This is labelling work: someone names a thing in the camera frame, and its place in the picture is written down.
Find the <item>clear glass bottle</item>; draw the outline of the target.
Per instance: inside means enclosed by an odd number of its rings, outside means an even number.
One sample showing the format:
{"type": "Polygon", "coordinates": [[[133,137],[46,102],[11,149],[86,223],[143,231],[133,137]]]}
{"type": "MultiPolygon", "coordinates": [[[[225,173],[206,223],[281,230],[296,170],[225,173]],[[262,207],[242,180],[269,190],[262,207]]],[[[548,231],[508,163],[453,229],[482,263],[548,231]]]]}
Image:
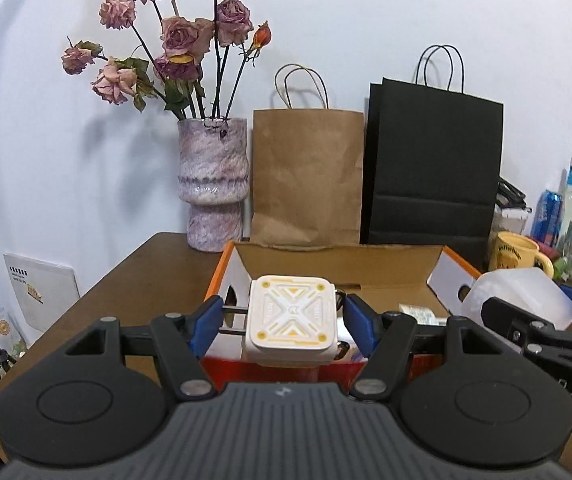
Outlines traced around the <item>clear glass bottle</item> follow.
{"type": "Polygon", "coordinates": [[[557,249],[564,252],[572,239],[572,159],[570,160],[566,186],[563,195],[562,222],[558,237],[557,249]]]}

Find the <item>white translucent plastic box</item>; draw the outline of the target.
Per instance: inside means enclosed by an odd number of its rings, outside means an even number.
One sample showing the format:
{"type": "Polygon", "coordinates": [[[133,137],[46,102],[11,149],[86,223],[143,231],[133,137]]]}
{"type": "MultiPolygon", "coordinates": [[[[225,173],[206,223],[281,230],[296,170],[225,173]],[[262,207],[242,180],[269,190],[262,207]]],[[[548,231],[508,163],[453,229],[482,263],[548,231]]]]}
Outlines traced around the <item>white translucent plastic box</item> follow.
{"type": "Polygon", "coordinates": [[[510,325],[512,311],[504,304],[499,309],[486,308],[484,303],[490,298],[542,318],[556,330],[566,330],[572,323],[572,301],[539,268],[500,269],[482,274],[464,299],[457,300],[451,313],[499,333],[510,325]]]}

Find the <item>black paper bag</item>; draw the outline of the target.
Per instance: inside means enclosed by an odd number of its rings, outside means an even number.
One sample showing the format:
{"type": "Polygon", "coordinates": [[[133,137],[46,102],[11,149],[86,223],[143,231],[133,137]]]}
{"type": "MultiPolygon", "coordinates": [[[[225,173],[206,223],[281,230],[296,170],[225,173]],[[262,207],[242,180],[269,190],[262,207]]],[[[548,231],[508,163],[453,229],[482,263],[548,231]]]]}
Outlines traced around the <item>black paper bag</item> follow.
{"type": "Polygon", "coordinates": [[[413,81],[371,85],[360,242],[448,246],[480,269],[500,180],[504,107],[463,89],[431,87],[428,62],[438,51],[463,78],[461,52],[432,44],[413,81]]]}

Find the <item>dried pink rose bouquet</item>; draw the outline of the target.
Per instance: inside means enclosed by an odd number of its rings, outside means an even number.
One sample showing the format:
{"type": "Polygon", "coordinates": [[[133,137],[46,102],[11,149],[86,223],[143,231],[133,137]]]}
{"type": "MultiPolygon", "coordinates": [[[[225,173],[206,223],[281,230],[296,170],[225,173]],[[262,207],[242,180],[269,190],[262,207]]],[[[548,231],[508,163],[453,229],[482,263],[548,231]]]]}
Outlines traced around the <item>dried pink rose bouquet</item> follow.
{"type": "Polygon", "coordinates": [[[97,42],[69,41],[62,69],[82,74],[101,62],[91,88],[112,105],[130,102],[140,112],[149,99],[160,99],[179,120],[224,120],[245,68],[256,62],[272,40],[267,22],[254,26],[240,0],[212,0],[211,18],[186,18],[176,0],[104,0],[100,24],[129,30],[141,58],[115,58],[97,42]]]}

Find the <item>white yellow square device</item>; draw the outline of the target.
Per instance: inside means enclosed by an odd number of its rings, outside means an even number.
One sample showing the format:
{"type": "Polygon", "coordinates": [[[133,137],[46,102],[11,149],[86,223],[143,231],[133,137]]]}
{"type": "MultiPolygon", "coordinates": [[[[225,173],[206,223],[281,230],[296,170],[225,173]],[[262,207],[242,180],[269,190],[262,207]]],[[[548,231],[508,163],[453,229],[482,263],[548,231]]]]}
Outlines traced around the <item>white yellow square device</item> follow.
{"type": "Polygon", "coordinates": [[[316,367],[337,353],[336,288],[325,278],[263,275],[252,281],[243,359],[263,366],[316,367]]]}

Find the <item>yellow bear mug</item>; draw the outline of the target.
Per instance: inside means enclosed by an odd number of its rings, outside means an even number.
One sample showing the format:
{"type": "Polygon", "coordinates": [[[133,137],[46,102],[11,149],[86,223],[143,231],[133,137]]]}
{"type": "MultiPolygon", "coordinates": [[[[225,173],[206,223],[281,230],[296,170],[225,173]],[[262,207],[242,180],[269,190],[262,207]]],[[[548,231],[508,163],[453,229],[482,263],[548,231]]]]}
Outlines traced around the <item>yellow bear mug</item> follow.
{"type": "Polygon", "coordinates": [[[539,245],[529,237],[503,231],[495,237],[489,270],[531,269],[537,266],[546,276],[554,276],[551,259],[540,252],[539,245]]]}

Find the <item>clear plastic container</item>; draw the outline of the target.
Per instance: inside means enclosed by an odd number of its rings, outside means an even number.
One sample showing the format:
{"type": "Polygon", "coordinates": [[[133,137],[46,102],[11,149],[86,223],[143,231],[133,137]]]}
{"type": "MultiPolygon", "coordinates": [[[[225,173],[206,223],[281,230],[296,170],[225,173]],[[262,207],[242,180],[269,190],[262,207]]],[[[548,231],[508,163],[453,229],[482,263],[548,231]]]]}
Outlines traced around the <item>clear plastic container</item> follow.
{"type": "Polygon", "coordinates": [[[531,213],[532,208],[527,204],[526,194],[504,178],[499,178],[490,240],[504,231],[522,234],[531,213]]]}

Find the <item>orange cardboard box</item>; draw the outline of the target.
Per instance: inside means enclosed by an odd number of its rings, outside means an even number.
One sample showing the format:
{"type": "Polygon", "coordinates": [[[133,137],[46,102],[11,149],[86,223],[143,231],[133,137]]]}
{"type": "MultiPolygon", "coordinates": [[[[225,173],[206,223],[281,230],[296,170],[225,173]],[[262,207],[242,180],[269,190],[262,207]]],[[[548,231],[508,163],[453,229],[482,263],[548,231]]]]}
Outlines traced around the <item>orange cardboard box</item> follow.
{"type": "MultiPolygon", "coordinates": [[[[445,318],[460,304],[460,291],[481,272],[446,246],[342,246],[285,250],[250,243],[228,243],[206,295],[219,295],[246,307],[251,282],[265,274],[318,276],[348,294],[359,295],[375,311],[425,307],[445,318]]],[[[266,367],[242,360],[243,338],[220,335],[201,360],[216,388],[230,382],[336,382],[348,389],[365,361],[351,350],[333,364],[318,367],[266,367]]]]}

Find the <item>blue soda can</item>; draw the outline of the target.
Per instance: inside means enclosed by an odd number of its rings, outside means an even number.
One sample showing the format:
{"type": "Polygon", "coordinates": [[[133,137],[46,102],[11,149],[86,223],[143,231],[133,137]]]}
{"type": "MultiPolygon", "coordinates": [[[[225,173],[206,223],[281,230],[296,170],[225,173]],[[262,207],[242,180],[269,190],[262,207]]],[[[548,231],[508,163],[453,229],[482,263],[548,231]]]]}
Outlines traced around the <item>blue soda can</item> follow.
{"type": "Polygon", "coordinates": [[[560,215],[563,209],[563,197],[553,191],[545,190],[534,212],[531,237],[539,243],[553,247],[560,229],[560,215]]]}

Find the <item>purple ceramic vase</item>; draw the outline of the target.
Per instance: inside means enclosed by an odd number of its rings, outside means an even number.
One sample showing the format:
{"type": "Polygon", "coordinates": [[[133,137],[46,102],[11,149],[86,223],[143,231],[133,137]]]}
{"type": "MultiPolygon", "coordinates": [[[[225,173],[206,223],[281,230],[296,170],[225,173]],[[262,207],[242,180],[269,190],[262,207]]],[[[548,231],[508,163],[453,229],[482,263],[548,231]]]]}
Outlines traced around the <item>purple ceramic vase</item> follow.
{"type": "Polygon", "coordinates": [[[184,119],[178,131],[187,243],[200,252],[222,252],[243,234],[244,200],[250,191],[247,121],[184,119]]]}

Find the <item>brown paper bag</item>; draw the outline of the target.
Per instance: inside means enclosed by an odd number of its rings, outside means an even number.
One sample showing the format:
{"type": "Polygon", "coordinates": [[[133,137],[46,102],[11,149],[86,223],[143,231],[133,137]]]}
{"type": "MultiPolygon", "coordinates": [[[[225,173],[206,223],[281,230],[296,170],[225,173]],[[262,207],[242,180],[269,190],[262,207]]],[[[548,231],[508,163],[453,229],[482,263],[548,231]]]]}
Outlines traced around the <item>brown paper bag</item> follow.
{"type": "Polygon", "coordinates": [[[250,240],[275,247],[356,245],[360,241],[364,114],[329,106],[316,70],[296,63],[274,76],[282,110],[255,110],[250,240]],[[320,108],[295,108],[288,77],[311,77],[320,108]]]}

